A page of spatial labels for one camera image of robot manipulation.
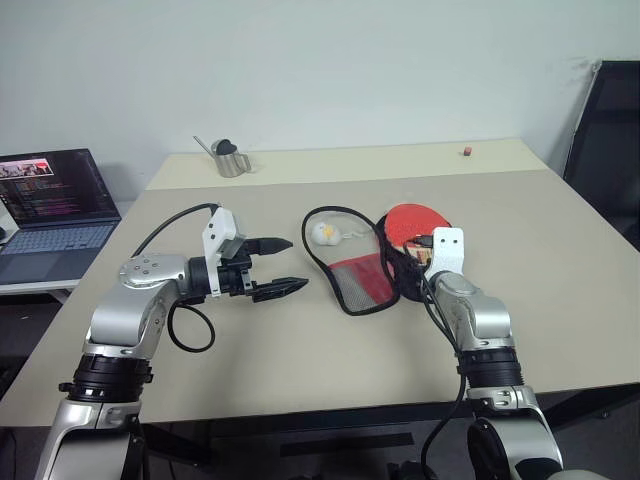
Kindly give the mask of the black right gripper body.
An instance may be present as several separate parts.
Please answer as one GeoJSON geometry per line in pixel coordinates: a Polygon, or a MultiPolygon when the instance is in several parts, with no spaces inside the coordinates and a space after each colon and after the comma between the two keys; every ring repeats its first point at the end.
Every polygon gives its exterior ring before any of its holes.
{"type": "Polygon", "coordinates": [[[426,266],[411,255],[401,254],[398,260],[398,288],[400,294],[411,301],[422,301],[422,283],[426,266]]]}

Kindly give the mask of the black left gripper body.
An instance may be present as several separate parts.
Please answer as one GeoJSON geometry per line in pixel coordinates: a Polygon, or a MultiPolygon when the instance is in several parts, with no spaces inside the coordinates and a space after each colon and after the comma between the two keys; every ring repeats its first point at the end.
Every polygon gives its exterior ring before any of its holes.
{"type": "Polygon", "coordinates": [[[219,290],[230,296],[249,296],[253,283],[249,274],[252,268],[252,240],[244,240],[230,258],[223,257],[218,266],[219,290]]]}

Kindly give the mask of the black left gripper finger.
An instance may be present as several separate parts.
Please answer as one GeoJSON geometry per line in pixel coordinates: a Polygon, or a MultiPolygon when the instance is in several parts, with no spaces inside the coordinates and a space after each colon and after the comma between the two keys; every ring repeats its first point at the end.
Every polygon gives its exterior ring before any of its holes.
{"type": "Polygon", "coordinates": [[[258,284],[253,282],[251,298],[254,303],[283,298],[308,284],[307,278],[283,277],[274,279],[269,283],[258,284]]]}
{"type": "Polygon", "coordinates": [[[249,255],[273,255],[293,247],[289,240],[277,237],[247,239],[244,247],[249,255]]]}

